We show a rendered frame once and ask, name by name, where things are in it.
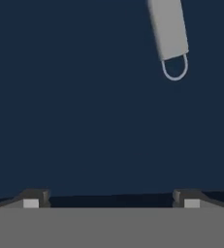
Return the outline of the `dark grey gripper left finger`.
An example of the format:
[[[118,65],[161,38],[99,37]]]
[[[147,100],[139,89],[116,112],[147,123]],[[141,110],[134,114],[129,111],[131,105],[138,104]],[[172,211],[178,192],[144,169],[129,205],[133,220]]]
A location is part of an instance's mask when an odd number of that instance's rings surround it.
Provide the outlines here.
[[[26,189],[11,200],[0,201],[3,208],[48,208],[49,189]]]

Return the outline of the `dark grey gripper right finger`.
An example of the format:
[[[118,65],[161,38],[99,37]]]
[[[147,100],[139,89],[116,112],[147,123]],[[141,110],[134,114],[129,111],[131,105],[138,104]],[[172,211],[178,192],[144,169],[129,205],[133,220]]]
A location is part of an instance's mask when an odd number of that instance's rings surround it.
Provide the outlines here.
[[[175,189],[173,191],[173,207],[181,207],[181,208],[224,207],[224,191]]]

